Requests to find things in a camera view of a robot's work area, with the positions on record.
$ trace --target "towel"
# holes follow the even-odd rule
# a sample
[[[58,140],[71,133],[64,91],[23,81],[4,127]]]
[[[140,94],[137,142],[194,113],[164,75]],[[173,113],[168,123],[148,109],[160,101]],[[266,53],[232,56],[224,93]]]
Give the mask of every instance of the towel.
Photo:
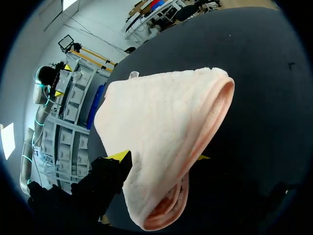
[[[175,71],[112,82],[94,126],[108,156],[131,150],[123,192],[132,221],[146,231],[184,211],[188,172],[221,125],[234,81],[219,68]]]

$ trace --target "ceiling light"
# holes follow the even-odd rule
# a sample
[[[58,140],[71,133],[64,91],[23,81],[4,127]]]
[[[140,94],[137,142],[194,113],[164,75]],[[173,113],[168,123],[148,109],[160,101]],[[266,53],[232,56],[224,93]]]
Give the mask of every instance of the ceiling light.
[[[14,123],[1,129],[1,141],[5,159],[8,160],[15,149],[14,141]]]

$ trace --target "yellow tape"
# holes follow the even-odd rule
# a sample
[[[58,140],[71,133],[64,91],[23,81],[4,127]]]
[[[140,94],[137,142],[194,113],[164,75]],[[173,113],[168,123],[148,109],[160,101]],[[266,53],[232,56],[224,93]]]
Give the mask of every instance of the yellow tape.
[[[119,162],[121,162],[125,158],[125,156],[126,156],[126,154],[128,152],[129,152],[129,150],[125,150],[123,152],[120,152],[120,153],[114,154],[112,156],[109,156],[109,157],[107,157],[107,159],[112,159],[113,158],[113,159],[119,160]]]
[[[117,153],[117,154],[114,154],[112,156],[109,156],[107,157],[107,159],[115,159],[115,160],[118,160],[119,162],[121,162],[124,157],[126,156],[126,154],[129,152],[129,150],[125,150],[123,152],[120,152],[120,153]],[[204,155],[201,155],[198,160],[202,160],[202,159],[210,159],[209,157],[206,157]]]
[[[198,158],[197,161],[202,160],[202,159],[210,159],[210,158],[209,158],[209,157],[206,157],[206,156],[204,156],[204,155],[200,155],[200,157]]]

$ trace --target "light fixture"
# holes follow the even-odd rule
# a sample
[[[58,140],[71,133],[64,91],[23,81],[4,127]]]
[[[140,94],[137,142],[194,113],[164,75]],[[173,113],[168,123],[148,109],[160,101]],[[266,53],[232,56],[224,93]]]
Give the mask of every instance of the light fixture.
[[[74,2],[76,2],[77,0],[63,0],[63,11],[65,11],[66,9],[69,8],[69,6],[71,6],[72,4],[74,4]]]
[[[1,129],[1,141],[5,159],[8,160],[15,149],[14,123]]]

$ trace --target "chair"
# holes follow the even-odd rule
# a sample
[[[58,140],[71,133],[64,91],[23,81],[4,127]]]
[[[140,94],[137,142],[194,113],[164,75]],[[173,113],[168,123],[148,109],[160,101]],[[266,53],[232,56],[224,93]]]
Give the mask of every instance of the chair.
[[[176,13],[175,18],[176,20],[181,22],[185,21],[193,14],[195,14],[198,11],[198,9],[199,8],[196,5],[187,5]]]

